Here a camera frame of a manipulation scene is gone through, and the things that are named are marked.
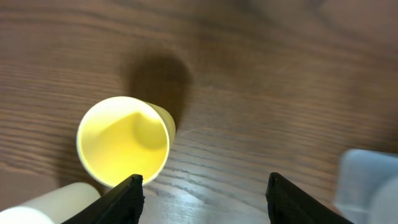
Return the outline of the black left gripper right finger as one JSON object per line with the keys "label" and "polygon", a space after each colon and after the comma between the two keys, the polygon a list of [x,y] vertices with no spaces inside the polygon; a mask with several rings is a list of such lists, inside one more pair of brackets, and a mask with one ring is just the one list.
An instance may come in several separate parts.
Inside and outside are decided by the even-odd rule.
{"label": "black left gripper right finger", "polygon": [[266,200],[271,224],[353,224],[277,172],[269,175]]}

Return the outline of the cream white cup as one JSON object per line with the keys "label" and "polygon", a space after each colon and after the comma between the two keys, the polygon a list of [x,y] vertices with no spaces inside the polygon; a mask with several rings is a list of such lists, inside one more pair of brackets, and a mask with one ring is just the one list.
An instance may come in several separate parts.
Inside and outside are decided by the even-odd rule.
{"label": "cream white cup", "polygon": [[1,224],[63,223],[100,198],[90,184],[77,182],[1,212]]}

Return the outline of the yellow cup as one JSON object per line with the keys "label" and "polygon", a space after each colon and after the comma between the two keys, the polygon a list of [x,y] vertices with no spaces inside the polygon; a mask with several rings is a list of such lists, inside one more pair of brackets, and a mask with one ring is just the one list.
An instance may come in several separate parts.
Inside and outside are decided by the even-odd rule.
{"label": "yellow cup", "polygon": [[175,134],[175,121],[167,110],[115,96],[86,112],[76,134],[76,150],[85,170],[99,183],[113,188],[139,174],[146,185],[164,168]]}

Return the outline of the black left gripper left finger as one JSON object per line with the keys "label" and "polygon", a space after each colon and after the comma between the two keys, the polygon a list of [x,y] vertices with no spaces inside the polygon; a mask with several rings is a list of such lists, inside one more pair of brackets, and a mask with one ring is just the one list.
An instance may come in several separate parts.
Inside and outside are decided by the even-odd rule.
{"label": "black left gripper left finger", "polygon": [[62,224],[138,224],[144,208],[143,177],[133,174]]}

